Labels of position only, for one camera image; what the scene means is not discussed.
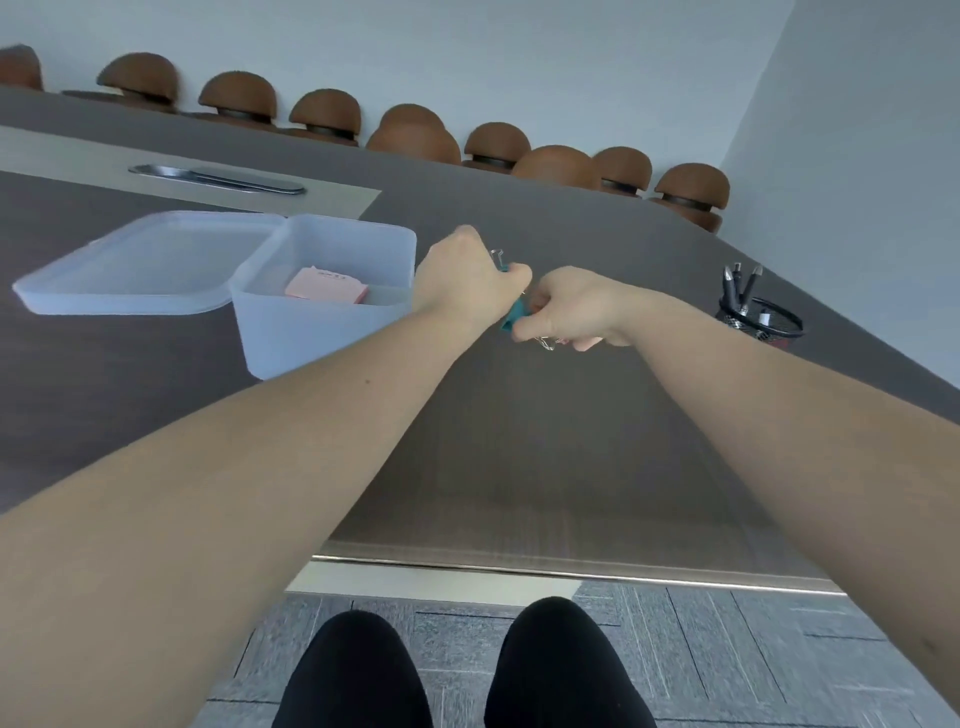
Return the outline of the person's right hand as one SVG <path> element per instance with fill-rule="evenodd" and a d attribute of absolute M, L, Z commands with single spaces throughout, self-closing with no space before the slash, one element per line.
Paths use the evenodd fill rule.
<path fill-rule="evenodd" d="M 605 342 L 630 347 L 639 290 L 572 266 L 546 273 L 527 294 L 528 315 L 512 326 L 515 342 L 548 339 L 585 352 Z"/>

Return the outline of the person's left hand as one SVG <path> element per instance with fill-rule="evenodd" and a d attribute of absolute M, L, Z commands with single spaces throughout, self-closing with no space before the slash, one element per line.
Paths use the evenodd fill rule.
<path fill-rule="evenodd" d="M 412 310 L 473 336 L 505 316 L 489 314 L 489 250 L 475 227 L 457 226 L 427 251 L 414 274 Z"/>

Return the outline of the teal binder clip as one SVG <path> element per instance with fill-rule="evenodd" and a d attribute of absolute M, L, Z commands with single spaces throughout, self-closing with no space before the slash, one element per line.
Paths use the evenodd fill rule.
<path fill-rule="evenodd" d="M 502 272 L 502 273 L 509 272 L 509 270 L 510 270 L 510 265 L 509 265 L 509 263 L 504 259 L 503 249 L 490 249 L 490 250 L 488 251 L 488 253 L 489 253 L 491 259 L 493 260 L 494 265 L 497 267 L 497 269 L 498 269 L 500 272 Z M 527 305 L 527 301 L 526 301 L 526 298 L 525 298 L 525 292 L 523 292 L 523 293 L 520 295 L 520 297 L 518 297 L 518 298 L 513 302 L 513 304 L 511 305 L 509 311 L 507 312 L 506 316 L 505 316 L 504 319 L 501 321 L 501 323 L 500 323 L 500 330 L 503 331 L 503 332 L 506 332 L 506 333 L 510 333 L 510 334 L 511 334 L 512 331 L 513 331 L 513 328 L 514 328 L 515 323 L 516 323 L 517 321 L 522 320 L 523 318 L 525 318 L 525 317 L 527 317 L 527 316 L 529 316 L 529 315 L 530 315 L 530 309 L 529 309 L 529 306 Z M 542 346 L 542 347 L 543 347 L 546 351 L 548 351 L 548 352 L 553 352 L 553 351 L 555 351 L 556 346 L 557 346 L 556 342 L 551 343 L 549 340 L 547 340 L 547 339 L 544 338 L 544 337 L 535 338 L 534 341 L 536 341 L 540 346 Z"/>

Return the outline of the person's left forearm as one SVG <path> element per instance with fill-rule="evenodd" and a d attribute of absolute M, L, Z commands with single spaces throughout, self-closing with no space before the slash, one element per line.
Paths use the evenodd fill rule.
<path fill-rule="evenodd" d="M 422 304 L 0 516 L 0 728 L 187 728 L 498 317 Z"/>

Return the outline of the person's right forearm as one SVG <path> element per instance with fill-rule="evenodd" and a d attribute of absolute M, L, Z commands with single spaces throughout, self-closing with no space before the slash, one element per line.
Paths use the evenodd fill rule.
<path fill-rule="evenodd" d="M 617 330 L 780 529 L 960 713 L 960 426 L 627 285 Z"/>

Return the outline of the row of brown chairs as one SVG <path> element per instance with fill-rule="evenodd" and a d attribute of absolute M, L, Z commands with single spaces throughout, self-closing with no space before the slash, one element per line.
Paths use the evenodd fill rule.
<path fill-rule="evenodd" d="M 289 113 L 288 127 L 276 124 L 278 95 L 264 77 L 243 70 L 222 72 L 198 94 L 205 111 L 178 109 L 180 77 L 164 55 L 133 52 L 120 55 L 99 72 L 96 84 L 106 91 L 65 90 L 61 95 L 114 106 L 184 116 L 285 137 L 358 148 L 362 110 L 357 99 L 336 88 L 305 93 Z M 653 176 L 642 151 L 615 146 L 593 155 L 566 145 L 533 147 L 519 127 L 486 122 L 475 127 L 460 147 L 440 116 L 417 103 L 388 108 L 366 140 L 367 150 L 437 164 L 510 175 L 570 188 L 603 191 L 639 200 Z M 688 162 L 668 169 L 658 180 L 650 202 L 665 207 L 695 226 L 716 234 L 731 196 L 724 172 L 709 164 Z"/>

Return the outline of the pink sticky note pad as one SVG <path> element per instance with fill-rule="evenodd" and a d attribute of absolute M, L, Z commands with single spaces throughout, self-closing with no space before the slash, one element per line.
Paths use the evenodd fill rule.
<path fill-rule="evenodd" d="M 306 301 L 359 305 L 364 302 L 369 286 L 360 280 L 314 266 L 301 268 L 284 289 L 284 295 Z"/>

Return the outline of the translucent plastic storage box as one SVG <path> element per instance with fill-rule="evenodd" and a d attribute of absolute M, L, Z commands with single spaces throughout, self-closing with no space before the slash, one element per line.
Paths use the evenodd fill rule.
<path fill-rule="evenodd" d="M 229 283 L 247 370 L 267 381 L 324 358 L 409 314 L 414 230 L 301 214 L 289 217 Z M 367 286 L 360 302 L 288 296 L 296 274 L 317 268 Z"/>

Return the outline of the black mesh pen holder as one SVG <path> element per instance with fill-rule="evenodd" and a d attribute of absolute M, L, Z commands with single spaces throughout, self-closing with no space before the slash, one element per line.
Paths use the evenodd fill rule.
<path fill-rule="evenodd" d="M 752 297 L 739 309 L 724 297 L 719 299 L 717 321 L 750 338 L 780 350 L 786 350 L 807 333 L 802 318 L 787 308 L 762 297 Z"/>

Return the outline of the person's right leg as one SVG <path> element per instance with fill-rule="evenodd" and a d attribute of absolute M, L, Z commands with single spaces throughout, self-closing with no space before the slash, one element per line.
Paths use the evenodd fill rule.
<path fill-rule="evenodd" d="M 527 606 L 504 637 L 485 728 L 657 728 L 611 641 L 573 601 Z"/>

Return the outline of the person's leg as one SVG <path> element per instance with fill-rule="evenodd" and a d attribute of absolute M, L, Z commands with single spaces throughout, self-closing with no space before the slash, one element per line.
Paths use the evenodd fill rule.
<path fill-rule="evenodd" d="M 433 728 L 433 720 L 399 632 L 379 614 L 350 610 L 318 629 L 271 728 Z"/>
<path fill-rule="evenodd" d="M 485 728 L 657 728 L 611 641 L 573 601 L 527 606 L 504 637 Z"/>

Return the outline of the translucent plastic box lid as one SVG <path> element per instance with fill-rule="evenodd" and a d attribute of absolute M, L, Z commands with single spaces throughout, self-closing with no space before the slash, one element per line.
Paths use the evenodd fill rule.
<path fill-rule="evenodd" d="M 232 300 L 237 269 L 284 223 L 282 215 L 153 213 L 28 273 L 12 285 L 47 316 L 188 316 Z"/>

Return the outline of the person's left leg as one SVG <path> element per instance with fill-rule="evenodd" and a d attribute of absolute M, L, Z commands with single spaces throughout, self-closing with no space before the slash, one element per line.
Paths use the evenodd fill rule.
<path fill-rule="evenodd" d="M 433 720 L 399 632 L 379 614 L 350 610 L 318 629 L 271 728 L 433 728 Z"/>

